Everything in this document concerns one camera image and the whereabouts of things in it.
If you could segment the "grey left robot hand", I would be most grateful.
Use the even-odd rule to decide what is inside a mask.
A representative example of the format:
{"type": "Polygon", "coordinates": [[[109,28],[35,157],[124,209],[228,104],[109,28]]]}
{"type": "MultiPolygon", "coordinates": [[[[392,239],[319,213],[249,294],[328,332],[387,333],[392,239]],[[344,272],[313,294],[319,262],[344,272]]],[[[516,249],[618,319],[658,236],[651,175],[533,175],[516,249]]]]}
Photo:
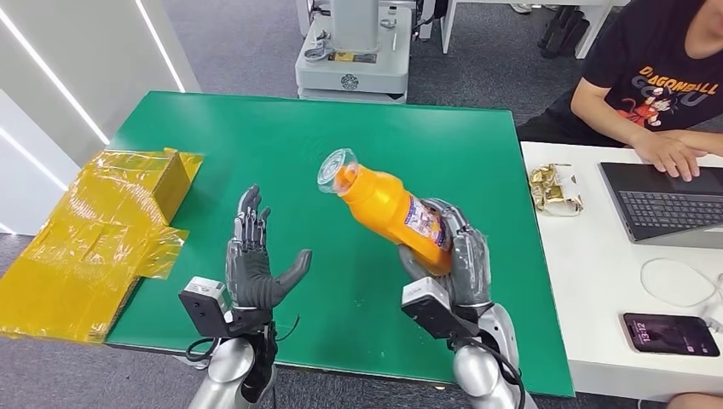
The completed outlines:
{"type": "Polygon", "coordinates": [[[234,230],[227,244],[225,279],[235,322],[248,320],[252,313],[270,313],[309,272],[313,252],[302,249],[291,267],[278,277],[271,273],[267,247],[270,208],[262,201],[256,184],[241,195],[234,230]]]}

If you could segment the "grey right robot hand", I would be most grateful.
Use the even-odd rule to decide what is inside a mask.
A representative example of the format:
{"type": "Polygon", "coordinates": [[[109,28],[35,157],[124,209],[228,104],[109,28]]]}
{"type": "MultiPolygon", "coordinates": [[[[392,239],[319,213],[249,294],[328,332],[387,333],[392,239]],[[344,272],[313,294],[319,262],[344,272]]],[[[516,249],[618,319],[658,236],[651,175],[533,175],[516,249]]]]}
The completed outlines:
{"type": "Polygon", "coordinates": [[[450,302],[458,308],[486,308],[490,297],[491,272],[489,248],[485,237],[474,228],[462,211],[437,198],[422,203],[442,218],[449,238],[451,269],[436,281],[448,291],[450,302]]]}

